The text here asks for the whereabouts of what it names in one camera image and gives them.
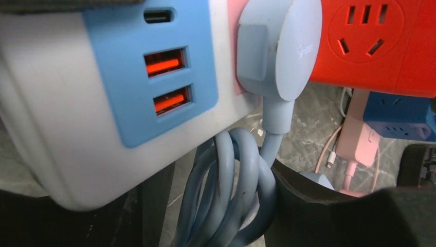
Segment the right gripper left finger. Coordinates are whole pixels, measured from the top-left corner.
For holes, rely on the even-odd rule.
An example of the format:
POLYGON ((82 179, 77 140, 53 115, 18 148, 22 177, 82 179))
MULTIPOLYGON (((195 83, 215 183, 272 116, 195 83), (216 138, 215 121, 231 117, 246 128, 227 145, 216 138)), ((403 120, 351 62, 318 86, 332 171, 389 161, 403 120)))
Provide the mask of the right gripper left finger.
POLYGON ((101 208, 1 191, 1 246, 159 246, 174 164, 101 208))

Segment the light blue power strip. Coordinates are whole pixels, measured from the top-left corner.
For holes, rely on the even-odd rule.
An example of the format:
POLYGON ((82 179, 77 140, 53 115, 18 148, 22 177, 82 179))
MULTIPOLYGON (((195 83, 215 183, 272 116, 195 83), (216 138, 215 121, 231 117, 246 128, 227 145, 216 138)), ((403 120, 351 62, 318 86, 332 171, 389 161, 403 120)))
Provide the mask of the light blue power strip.
POLYGON ((332 186, 328 178, 322 173, 307 171, 307 172, 300 172, 300 174, 325 188, 335 191, 335 188, 332 186))

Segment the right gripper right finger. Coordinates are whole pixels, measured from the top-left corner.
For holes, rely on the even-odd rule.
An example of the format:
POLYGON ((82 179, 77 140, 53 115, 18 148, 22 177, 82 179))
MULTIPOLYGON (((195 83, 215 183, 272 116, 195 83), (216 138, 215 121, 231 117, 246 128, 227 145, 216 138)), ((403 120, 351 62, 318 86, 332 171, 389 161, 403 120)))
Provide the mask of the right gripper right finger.
POLYGON ((352 197, 280 161, 278 204, 267 246, 435 246, 435 191, 395 187, 352 197))

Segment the white power strip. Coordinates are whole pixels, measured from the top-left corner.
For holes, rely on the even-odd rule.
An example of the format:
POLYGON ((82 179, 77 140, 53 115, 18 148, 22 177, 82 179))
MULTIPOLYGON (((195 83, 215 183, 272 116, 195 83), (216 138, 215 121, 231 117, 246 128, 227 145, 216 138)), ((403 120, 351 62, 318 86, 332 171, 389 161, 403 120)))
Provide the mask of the white power strip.
POLYGON ((57 204, 102 207, 260 104, 235 77, 245 5, 1 14, 1 119, 57 204))

